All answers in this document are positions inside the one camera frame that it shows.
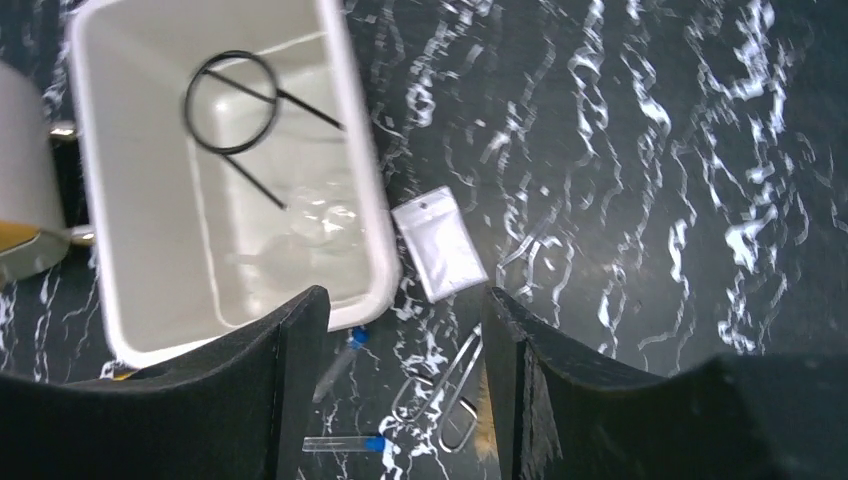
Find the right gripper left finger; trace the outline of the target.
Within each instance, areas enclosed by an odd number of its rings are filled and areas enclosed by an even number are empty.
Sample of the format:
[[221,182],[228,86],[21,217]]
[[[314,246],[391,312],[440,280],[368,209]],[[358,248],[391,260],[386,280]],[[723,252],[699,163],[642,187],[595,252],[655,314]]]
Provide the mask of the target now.
[[1,378],[5,479],[294,479],[330,301],[265,317],[123,380]]

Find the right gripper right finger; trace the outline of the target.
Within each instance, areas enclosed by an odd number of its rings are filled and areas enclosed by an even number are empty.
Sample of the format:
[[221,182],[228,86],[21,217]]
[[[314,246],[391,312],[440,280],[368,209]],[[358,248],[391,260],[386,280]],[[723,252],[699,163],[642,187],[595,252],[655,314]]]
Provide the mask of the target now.
[[845,355],[719,355],[662,377],[598,353],[496,287],[482,333],[505,479],[847,475]]

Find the clear watch glass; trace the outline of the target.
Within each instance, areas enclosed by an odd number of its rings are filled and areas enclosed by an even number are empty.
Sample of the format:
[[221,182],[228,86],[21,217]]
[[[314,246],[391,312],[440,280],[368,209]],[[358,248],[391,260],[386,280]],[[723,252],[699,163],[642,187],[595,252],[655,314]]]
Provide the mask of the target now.
[[287,198],[285,220],[286,233],[303,247],[341,254],[363,246],[358,207],[336,191],[293,188]]

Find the black wire ring stand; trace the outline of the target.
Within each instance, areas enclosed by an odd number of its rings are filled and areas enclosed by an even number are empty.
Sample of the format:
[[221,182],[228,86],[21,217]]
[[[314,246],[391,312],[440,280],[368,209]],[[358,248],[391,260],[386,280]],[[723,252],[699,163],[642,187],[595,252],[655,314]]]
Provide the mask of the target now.
[[292,56],[216,54],[188,82],[185,130],[241,185],[281,210],[308,189],[339,195],[349,171],[331,73],[325,63]]

